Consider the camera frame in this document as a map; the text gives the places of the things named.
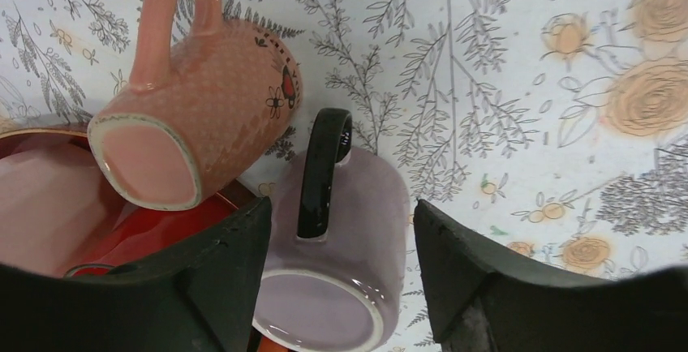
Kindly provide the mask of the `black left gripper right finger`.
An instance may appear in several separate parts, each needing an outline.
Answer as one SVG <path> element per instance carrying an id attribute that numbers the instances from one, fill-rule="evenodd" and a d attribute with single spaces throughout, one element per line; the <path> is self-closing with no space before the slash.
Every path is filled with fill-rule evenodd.
<path id="1" fill-rule="evenodd" d="M 414 213 L 433 339 L 445 351 L 684 351 L 687 269 L 608 281 L 517 253 L 426 200 Z"/>

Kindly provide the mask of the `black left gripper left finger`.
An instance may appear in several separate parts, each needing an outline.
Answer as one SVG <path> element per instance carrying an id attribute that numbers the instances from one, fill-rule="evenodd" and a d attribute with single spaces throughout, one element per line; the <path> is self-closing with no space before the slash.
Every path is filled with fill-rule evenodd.
<path id="1" fill-rule="evenodd" d="M 4 351 L 254 351 L 271 231 L 266 198 L 107 274 L 1 269 Z"/>

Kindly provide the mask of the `lilac mug black handle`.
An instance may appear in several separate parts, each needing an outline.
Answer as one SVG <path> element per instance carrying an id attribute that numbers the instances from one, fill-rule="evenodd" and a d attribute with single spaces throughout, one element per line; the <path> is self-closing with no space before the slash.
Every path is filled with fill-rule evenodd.
<path id="1" fill-rule="evenodd" d="M 295 351 L 371 351 L 393 334 L 410 197 L 383 158 L 325 108 L 270 196 L 272 231 L 253 326 Z"/>

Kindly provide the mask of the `round red lacquer tray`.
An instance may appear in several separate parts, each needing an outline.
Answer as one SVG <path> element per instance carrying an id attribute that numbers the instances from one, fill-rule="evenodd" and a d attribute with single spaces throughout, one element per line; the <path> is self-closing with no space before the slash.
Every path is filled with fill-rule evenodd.
<path id="1" fill-rule="evenodd" d="M 19 127 L 1 133 L 1 158 L 26 150 L 60 144 L 73 144 L 91 152 L 86 124 L 64 124 L 48 127 Z M 234 180 L 216 193 L 216 197 L 229 204 L 233 210 L 251 203 L 255 198 L 242 183 Z"/>

